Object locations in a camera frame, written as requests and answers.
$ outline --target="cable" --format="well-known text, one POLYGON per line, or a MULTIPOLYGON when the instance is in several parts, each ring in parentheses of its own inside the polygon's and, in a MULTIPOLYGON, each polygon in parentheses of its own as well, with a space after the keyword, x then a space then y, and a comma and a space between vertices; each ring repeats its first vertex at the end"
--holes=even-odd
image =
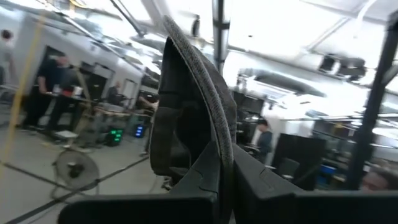
MULTIPOLYGON (((4 145, 3 162, 8 162, 9 155, 12 151, 12 145, 14 143, 14 137, 15 137, 16 124, 18 122, 19 111, 21 110, 22 96, 23 96, 25 86, 27 83, 27 78, 29 77, 30 66, 32 65, 34 53, 35 53, 37 44, 40 40, 40 36, 42 34, 43 23, 45 20, 46 13, 47 13, 47 11, 40 13, 39 22, 36 24, 36 27, 34 29, 33 40, 30 45, 30 48, 29 48, 29 53, 27 56, 24 70, 21 75, 19 87, 18 87, 17 93, 14 96, 14 101, 12 103, 12 108, 11 108, 10 123, 9 123, 8 130, 7 130, 7 139, 6 139, 6 143, 4 145)), ((3 168, 3 166, 0 166, 0 180, 2 180, 3 177, 4 177, 4 168, 3 168)))

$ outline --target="ceiling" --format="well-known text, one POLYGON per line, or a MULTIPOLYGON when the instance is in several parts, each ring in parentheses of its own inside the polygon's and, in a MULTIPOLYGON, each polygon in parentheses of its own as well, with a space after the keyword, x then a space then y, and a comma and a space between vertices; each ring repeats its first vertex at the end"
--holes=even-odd
MULTIPOLYGON (((201 16, 200 35, 206 40, 212 39, 211 0, 120 1, 135 20, 141 24, 156 27, 156 24, 159 23, 153 12, 156 6, 154 4, 147 5, 148 2, 155 2, 161 14, 171 15, 187 33, 190 32, 194 14, 199 14, 201 16)), ((57 5, 60 2, 69 2, 69 0, 49 0, 49 2, 57 5)), ((88 9, 70 7, 69 14, 71 16, 81 17, 84 15, 89 21, 100 25, 103 28, 103 33, 107 36, 129 39, 137 34, 110 0, 74 0, 71 2, 88 9), (106 12, 110 16, 90 13, 92 9, 96 9, 97 12, 106 12)), ((307 71, 314 71, 322 59, 322 56, 318 54, 339 53, 362 57, 367 61, 367 67, 375 68, 384 37, 383 24, 387 15, 398 9, 398 1, 375 1, 368 9, 363 21, 358 23, 356 16, 366 2, 365 0, 234 0, 232 7, 227 10, 227 14, 231 15, 229 44, 254 56, 241 54, 239 57, 237 55, 233 57, 232 54, 229 54, 226 66, 233 61, 234 69, 235 67, 263 68, 264 65, 261 63, 255 65, 250 62, 252 58, 260 55, 262 58, 271 58, 278 62, 307 69, 307 71)), ((276 63, 275 66, 270 65, 268 63, 268 67, 263 69, 272 69, 273 72, 279 72, 279 75, 290 77, 290 79, 301 79, 301 82, 311 82, 310 85, 313 86, 314 84, 320 85, 321 89, 325 89, 325 83, 339 82, 339 80, 333 81, 330 78, 316 76, 316 73, 297 69, 295 73, 289 73, 292 72, 291 69, 280 69, 276 63)), ((228 75, 236 74, 234 72, 224 73, 226 80, 233 80, 235 78, 229 78, 228 75)), ((370 84, 373 76, 374 70, 369 70, 361 84, 370 84)), ((398 79, 393 80, 388 89, 398 94, 398 79)))

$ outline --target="black plastic part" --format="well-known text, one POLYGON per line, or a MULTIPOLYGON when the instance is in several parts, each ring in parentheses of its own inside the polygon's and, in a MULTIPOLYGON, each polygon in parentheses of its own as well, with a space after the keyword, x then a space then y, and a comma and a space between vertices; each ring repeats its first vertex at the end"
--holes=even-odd
POLYGON ((169 194, 93 197, 66 206, 58 223, 219 223, 220 167, 211 142, 169 194))
POLYGON ((349 169, 345 187, 347 190, 358 190, 363 177, 363 166, 373 154, 373 128, 376 125, 381 103, 383 100, 386 84, 384 83, 384 75, 391 68, 395 59, 398 47, 398 26, 391 26, 387 29, 387 34, 384 40, 379 65, 374 77, 372 90, 369 94, 368 102, 361 127, 356 135, 356 145, 353 150, 353 155, 349 162, 349 169))
POLYGON ((289 223, 293 193, 302 190, 236 145, 234 159, 236 223, 289 223))
POLYGON ((237 224, 398 223, 392 192, 307 192, 234 148, 237 224))

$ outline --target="floor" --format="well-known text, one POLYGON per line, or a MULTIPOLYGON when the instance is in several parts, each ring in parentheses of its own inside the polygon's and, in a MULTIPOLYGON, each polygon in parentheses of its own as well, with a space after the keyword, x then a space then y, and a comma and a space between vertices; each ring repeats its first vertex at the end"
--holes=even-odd
MULTIPOLYGON (((7 116, 0 116, 0 124, 7 121, 7 116)), ((0 127, 0 142, 6 142, 7 127, 0 127)), ((97 163, 100 176, 106 176, 122 169, 129 164, 142 159, 139 153, 143 150, 145 139, 126 138, 117 147, 103 147, 88 155, 97 163)), ((40 212, 25 220, 19 216, 29 213, 47 203, 53 203, 50 192, 52 184, 48 184, 20 170, 27 170, 37 176, 54 181, 52 162, 62 152, 58 146, 46 142, 39 134, 16 131, 14 146, 8 156, 4 147, 0 150, 2 162, 10 166, 0 167, 0 223, 39 223, 54 224, 63 204, 55 204, 49 209, 40 212)), ((156 177, 150 169, 149 160, 115 175, 99 185, 101 195, 123 194, 163 194, 162 179, 156 177)), ((68 190, 59 190, 57 196, 70 193, 68 190)), ((95 194, 89 190, 86 194, 95 194)), ((68 202, 79 200, 84 195, 75 195, 67 199, 68 202)))

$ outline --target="person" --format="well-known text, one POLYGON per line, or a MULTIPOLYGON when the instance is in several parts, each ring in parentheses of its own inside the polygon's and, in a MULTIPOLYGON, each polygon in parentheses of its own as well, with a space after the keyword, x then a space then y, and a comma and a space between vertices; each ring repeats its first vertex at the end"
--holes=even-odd
POLYGON ((257 129, 261 132, 261 135, 257 141, 259 152, 256 157, 258 161, 265 164, 267 155, 271 152, 272 132, 269 130, 268 121, 262 118, 257 121, 257 129))
POLYGON ((111 103, 111 104, 114 104, 114 105, 120 104, 120 102, 118 100, 119 89, 120 89, 120 82, 119 81, 117 81, 114 86, 109 88, 108 95, 106 97, 106 101, 108 103, 111 103))
MULTIPOLYGON (((138 100, 140 102, 142 102, 147 108, 150 108, 150 109, 154 110, 154 113, 156 112, 157 107, 159 106, 159 99, 158 99, 157 96, 154 96, 154 103, 151 103, 151 102, 147 101, 144 97, 141 97, 141 96, 138 98, 138 100)), ((149 128, 148 128, 149 133, 152 130, 154 122, 155 122, 155 114, 152 115, 152 118, 150 119, 150 125, 149 125, 149 128)), ((150 139, 148 138, 147 141, 146 141, 145 147, 144 147, 144 151, 141 153, 141 156, 147 156, 148 155, 148 153, 149 153, 149 141, 150 141, 150 139)))
POLYGON ((54 87, 59 86, 67 64, 67 57, 61 55, 55 59, 49 59, 40 67, 35 85, 29 94, 27 114, 22 122, 22 129, 31 130, 37 127, 40 118, 43 117, 52 101, 52 96, 48 92, 52 92, 54 87))
MULTIPOLYGON (((74 100, 68 96, 68 94, 65 93, 73 93, 73 90, 75 89, 75 86, 79 85, 79 81, 77 78, 76 70, 73 65, 70 65, 69 68, 66 68, 63 77, 60 80, 60 89, 62 90, 62 94, 59 94, 55 98, 55 104, 54 107, 51 111, 50 119, 46 125, 45 131, 47 134, 51 135, 52 131, 57 130, 58 122, 66 112, 71 104, 75 105, 75 108, 78 106, 77 100, 74 100)), ((68 127, 69 131, 73 131, 73 123, 76 122, 74 121, 75 117, 73 116, 74 113, 72 113, 72 121, 70 122, 70 125, 68 127)))
POLYGON ((12 59, 12 53, 11 53, 12 49, 10 46, 10 41, 12 40, 12 36, 13 34, 9 30, 1 31, 2 41, 0 44, 0 85, 3 85, 6 82, 5 76, 6 76, 7 67, 10 78, 17 79, 15 74, 14 60, 12 59))
POLYGON ((363 177, 360 190, 398 190, 398 175, 385 169, 373 168, 363 177))

